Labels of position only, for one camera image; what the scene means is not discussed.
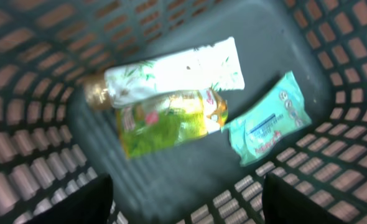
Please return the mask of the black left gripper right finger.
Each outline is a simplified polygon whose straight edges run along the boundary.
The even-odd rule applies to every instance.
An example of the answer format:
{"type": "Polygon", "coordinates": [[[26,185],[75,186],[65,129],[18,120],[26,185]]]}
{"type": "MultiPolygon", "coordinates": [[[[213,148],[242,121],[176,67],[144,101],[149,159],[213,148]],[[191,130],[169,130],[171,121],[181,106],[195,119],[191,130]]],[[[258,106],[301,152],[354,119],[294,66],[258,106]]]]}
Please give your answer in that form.
{"type": "Polygon", "coordinates": [[[267,174],[262,192],[265,224],[344,224],[275,174],[267,174]]]}

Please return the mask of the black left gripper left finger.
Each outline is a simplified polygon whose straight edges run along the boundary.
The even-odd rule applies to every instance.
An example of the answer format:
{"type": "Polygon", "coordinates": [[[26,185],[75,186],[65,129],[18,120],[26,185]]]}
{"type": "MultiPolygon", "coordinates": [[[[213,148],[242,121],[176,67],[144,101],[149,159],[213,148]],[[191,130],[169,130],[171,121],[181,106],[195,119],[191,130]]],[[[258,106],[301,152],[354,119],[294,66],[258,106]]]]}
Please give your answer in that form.
{"type": "Polygon", "coordinates": [[[113,180],[101,174],[27,224],[107,224],[113,202],[113,180]]]}

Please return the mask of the teal wet wipes packet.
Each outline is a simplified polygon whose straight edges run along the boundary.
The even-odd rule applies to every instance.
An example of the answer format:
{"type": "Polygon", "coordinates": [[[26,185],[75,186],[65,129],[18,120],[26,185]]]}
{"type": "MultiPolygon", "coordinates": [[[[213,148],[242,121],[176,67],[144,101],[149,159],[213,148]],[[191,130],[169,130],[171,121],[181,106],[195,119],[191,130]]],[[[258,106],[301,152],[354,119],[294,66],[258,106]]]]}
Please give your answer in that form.
{"type": "Polygon", "coordinates": [[[312,124],[293,72],[284,76],[248,111],[222,127],[242,166],[266,156],[286,135],[312,124]]]}

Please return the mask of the white Pantene tube gold cap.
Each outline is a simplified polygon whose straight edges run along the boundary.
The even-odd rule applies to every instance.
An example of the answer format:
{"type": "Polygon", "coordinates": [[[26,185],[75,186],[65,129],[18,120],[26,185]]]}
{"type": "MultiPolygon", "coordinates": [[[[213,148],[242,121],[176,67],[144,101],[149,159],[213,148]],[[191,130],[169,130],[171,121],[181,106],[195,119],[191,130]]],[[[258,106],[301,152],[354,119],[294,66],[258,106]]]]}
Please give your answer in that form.
{"type": "Polygon", "coordinates": [[[173,54],[111,67],[85,78],[93,109],[122,108],[180,90],[242,90],[245,82],[233,37],[173,54]]]}

